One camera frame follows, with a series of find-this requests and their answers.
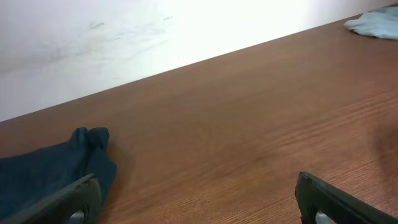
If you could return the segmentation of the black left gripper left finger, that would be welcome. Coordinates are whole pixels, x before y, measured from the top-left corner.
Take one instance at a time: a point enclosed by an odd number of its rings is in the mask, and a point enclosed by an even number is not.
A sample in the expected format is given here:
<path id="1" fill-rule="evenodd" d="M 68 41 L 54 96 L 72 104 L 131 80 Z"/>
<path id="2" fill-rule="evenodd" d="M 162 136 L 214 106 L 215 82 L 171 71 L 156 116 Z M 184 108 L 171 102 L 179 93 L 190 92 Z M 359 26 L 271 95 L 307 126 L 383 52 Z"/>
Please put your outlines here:
<path id="1" fill-rule="evenodd" d="M 29 208 L 1 220 L 1 223 L 94 224 L 100 217 L 101 208 L 100 184 L 94 174 L 88 174 Z"/>

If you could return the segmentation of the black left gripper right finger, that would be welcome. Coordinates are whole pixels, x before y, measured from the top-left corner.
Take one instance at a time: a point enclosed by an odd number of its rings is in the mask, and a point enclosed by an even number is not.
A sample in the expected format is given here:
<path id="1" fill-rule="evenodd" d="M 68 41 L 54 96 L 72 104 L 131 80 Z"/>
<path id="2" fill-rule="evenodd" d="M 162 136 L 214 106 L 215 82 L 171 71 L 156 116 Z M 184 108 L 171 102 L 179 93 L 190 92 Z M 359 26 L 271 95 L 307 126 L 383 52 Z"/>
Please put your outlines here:
<path id="1" fill-rule="evenodd" d="M 311 223 L 397 224 L 386 214 L 309 172 L 298 175 L 295 198 L 301 221 Z"/>

